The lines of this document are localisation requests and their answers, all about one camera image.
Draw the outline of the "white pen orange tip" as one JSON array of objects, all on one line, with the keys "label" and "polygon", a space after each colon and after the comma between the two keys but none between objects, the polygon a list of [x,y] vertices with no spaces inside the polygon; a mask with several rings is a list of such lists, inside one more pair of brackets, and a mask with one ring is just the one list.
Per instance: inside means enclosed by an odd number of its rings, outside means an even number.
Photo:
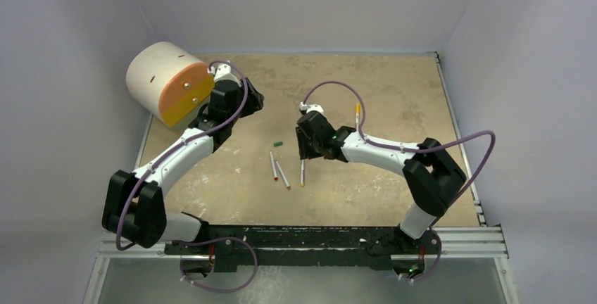
[{"label": "white pen orange tip", "polygon": [[301,173],[300,173],[301,186],[305,186],[305,181],[306,181],[306,161],[301,160]]}]

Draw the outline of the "white pen yellow tip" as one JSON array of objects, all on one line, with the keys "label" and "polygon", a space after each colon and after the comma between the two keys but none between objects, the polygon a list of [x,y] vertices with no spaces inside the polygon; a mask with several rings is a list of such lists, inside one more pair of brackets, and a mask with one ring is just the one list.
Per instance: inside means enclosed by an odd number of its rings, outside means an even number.
[{"label": "white pen yellow tip", "polygon": [[355,128],[358,130],[359,129],[359,122],[360,122],[360,112],[356,112],[356,116],[355,116]]}]

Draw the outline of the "white pen grey tip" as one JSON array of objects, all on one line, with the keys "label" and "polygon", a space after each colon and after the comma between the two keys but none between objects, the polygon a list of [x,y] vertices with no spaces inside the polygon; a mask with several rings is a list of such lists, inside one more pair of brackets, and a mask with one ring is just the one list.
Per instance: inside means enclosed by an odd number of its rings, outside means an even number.
[{"label": "white pen grey tip", "polygon": [[284,171],[282,169],[282,166],[280,165],[280,163],[277,160],[274,160],[274,166],[275,166],[275,169],[277,171],[277,174],[279,175],[279,179],[284,183],[284,187],[287,190],[290,190],[291,189],[291,185],[289,183],[289,180],[287,179],[287,177],[286,177],[286,175],[285,175],[285,173],[284,173]]}]

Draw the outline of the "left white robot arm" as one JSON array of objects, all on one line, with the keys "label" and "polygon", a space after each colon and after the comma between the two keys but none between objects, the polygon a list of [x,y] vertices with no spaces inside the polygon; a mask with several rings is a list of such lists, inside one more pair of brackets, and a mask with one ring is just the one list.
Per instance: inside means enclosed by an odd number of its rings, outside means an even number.
[{"label": "left white robot arm", "polygon": [[216,152],[231,136],[240,118],[263,108],[264,96],[248,78],[215,84],[207,107],[202,107],[181,137],[167,150],[133,172],[118,170],[108,183],[102,227],[117,236],[117,248],[150,248],[162,241],[182,241],[193,254],[206,251],[210,235],[203,221],[188,213],[167,213],[165,196],[188,171]]}]

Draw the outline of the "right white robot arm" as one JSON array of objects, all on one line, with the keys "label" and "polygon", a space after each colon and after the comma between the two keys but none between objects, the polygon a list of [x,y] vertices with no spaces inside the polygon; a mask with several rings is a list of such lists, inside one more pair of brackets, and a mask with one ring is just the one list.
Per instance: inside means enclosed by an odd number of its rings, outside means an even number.
[{"label": "right white robot arm", "polygon": [[302,160],[325,158],[362,163],[406,180],[413,204],[395,234],[397,247],[406,253],[422,245],[422,235],[444,216],[467,180],[446,149],[433,138],[421,143],[401,143],[367,137],[354,127],[333,128],[322,113],[314,110],[298,119],[295,130]]}]

